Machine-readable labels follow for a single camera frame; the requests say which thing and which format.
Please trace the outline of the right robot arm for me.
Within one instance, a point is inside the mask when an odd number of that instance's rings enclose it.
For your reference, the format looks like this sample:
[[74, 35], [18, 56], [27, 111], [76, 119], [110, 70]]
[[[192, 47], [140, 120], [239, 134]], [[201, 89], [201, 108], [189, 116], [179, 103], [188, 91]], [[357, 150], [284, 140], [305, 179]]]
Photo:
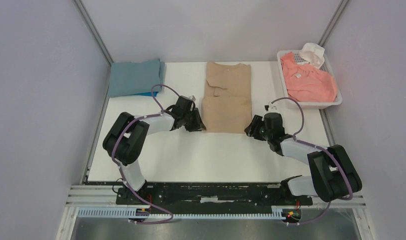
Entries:
[[322, 147], [287, 134], [281, 114], [255, 115], [244, 130], [247, 136], [268, 143], [276, 154], [307, 164], [310, 176], [295, 176], [281, 182], [280, 199], [292, 204], [300, 196], [319, 197], [324, 202], [348, 200], [361, 191], [362, 181], [345, 148]]

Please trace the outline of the beige t shirt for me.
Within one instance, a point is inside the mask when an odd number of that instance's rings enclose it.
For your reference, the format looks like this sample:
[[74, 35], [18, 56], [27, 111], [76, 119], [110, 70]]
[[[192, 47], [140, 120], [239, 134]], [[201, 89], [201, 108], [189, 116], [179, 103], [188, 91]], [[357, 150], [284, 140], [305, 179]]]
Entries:
[[208, 62], [202, 121], [209, 133], [244, 134], [252, 120], [251, 66]]

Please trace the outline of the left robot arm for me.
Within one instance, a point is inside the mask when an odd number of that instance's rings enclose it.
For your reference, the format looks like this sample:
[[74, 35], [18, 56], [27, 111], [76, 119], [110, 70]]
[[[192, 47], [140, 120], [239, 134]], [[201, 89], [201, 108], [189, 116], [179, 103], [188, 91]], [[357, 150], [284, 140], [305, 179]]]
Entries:
[[181, 95], [175, 104], [158, 113], [134, 116], [122, 112], [110, 128], [103, 149], [117, 165], [124, 186], [129, 189], [128, 197], [135, 204], [144, 203], [148, 196], [143, 187], [147, 181], [138, 162], [146, 137], [182, 127], [188, 132], [206, 130], [195, 102]]

